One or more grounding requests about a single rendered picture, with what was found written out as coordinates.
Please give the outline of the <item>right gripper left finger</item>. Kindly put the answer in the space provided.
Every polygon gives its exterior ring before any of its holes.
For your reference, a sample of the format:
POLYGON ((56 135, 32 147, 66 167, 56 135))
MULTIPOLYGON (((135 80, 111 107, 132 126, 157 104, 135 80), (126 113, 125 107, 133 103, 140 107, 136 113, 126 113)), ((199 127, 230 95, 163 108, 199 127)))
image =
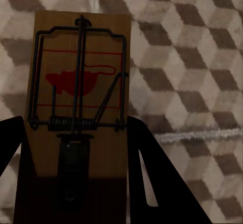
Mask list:
POLYGON ((22 142, 22 116, 0 121, 0 176, 22 142))

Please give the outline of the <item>mousetrap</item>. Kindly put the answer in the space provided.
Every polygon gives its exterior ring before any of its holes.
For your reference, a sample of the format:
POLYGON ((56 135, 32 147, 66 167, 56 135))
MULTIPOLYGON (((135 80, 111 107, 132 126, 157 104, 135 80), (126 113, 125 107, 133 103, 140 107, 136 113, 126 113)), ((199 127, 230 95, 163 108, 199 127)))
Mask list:
POLYGON ((36 10, 13 224, 126 224, 131 15, 36 10))

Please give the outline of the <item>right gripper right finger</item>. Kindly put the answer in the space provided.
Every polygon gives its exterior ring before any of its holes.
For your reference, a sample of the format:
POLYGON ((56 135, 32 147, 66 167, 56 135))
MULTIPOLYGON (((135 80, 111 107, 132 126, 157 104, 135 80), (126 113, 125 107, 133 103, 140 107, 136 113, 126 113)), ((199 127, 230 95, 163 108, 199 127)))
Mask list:
POLYGON ((146 124, 127 117, 131 224, 213 224, 146 124), (141 151, 158 207, 147 204, 141 151))

